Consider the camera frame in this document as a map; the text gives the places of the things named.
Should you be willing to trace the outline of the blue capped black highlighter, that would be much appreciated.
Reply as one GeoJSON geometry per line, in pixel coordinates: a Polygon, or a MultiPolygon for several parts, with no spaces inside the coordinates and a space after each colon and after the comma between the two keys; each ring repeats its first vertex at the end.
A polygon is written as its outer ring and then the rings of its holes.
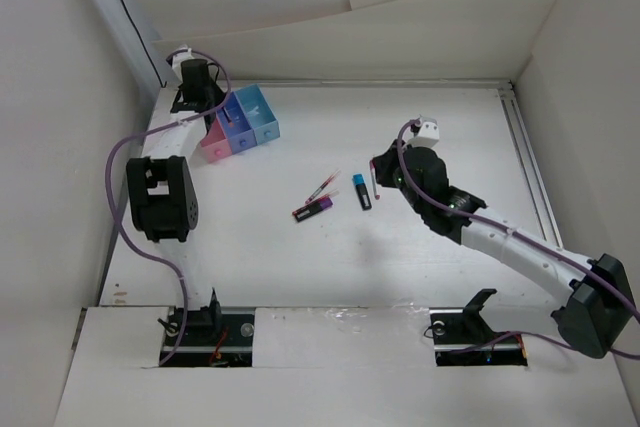
{"type": "Polygon", "coordinates": [[[369,196],[369,192],[362,174],[354,174],[352,176],[352,182],[354,189],[363,211],[372,209],[372,203],[369,196]]]}

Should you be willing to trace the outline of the red transparent pen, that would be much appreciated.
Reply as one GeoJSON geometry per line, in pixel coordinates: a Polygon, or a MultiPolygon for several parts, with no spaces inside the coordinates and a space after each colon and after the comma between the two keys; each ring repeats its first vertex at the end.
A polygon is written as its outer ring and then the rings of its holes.
{"type": "Polygon", "coordinates": [[[224,108],[224,114],[227,119],[227,123],[231,128],[236,128],[238,126],[237,121],[233,117],[233,112],[227,108],[224,108]]]}
{"type": "Polygon", "coordinates": [[[326,187],[336,179],[336,177],[339,174],[340,174],[340,169],[337,169],[331,175],[329,175],[329,177],[326,178],[321,183],[321,185],[318,188],[316,188],[316,190],[305,200],[305,205],[308,205],[312,201],[314,201],[326,189],[326,187]]]}

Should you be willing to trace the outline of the purple capped black highlighter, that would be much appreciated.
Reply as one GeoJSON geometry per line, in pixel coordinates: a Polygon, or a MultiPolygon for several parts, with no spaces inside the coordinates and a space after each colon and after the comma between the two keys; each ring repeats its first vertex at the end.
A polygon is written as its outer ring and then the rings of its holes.
{"type": "Polygon", "coordinates": [[[330,197],[323,197],[317,199],[304,207],[301,207],[292,213],[296,222],[300,223],[304,220],[307,220],[319,213],[331,208],[333,206],[333,201],[330,197]]]}

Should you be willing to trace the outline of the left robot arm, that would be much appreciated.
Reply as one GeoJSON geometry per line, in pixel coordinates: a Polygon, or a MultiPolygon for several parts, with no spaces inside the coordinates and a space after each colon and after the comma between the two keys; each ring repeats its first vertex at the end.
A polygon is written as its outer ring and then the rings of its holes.
{"type": "Polygon", "coordinates": [[[202,276],[188,236],[199,220],[199,206],[188,161],[208,134],[213,113],[194,121],[223,99],[205,59],[176,60],[181,84],[174,94],[159,100],[162,113],[177,125],[161,132],[147,153],[127,162],[127,187],[133,226],[145,234],[158,256],[180,271],[187,306],[178,308],[166,324],[169,331],[185,326],[196,340],[212,343],[222,334],[220,305],[210,282],[202,276]]]}

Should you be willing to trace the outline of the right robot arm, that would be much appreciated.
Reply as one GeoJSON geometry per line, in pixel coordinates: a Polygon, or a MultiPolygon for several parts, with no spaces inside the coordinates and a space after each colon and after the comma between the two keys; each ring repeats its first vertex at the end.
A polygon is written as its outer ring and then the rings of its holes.
{"type": "Polygon", "coordinates": [[[451,185],[433,149],[394,143],[370,165],[375,183],[399,190],[433,233],[497,260],[546,291],[553,299],[548,315],[567,347],[600,359],[638,319],[618,259],[571,253],[527,233],[451,185]]]}

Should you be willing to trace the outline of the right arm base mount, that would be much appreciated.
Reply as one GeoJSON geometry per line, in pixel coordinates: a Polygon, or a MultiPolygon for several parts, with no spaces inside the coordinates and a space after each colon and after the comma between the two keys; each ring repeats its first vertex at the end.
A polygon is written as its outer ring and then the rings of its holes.
{"type": "Polygon", "coordinates": [[[496,289],[482,289],[462,307],[430,310],[430,323],[423,337],[433,342],[438,367],[527,367],[528,360],[520,336],[491,344],[504,332],[493,331],[481,316],[496,289]]]}

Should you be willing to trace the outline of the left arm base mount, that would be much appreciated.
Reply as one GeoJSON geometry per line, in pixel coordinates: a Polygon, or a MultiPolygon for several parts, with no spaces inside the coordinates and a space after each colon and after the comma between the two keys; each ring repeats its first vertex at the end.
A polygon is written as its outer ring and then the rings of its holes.
{"type": "Polygon", "coordinates": [[[248,368],[252,366],[255,308],[223,308],[216,293],[208,307],[190,311],[178,340],[184,310],[172,309],[158,323],[164,329],[161,367],[248,368]]]}

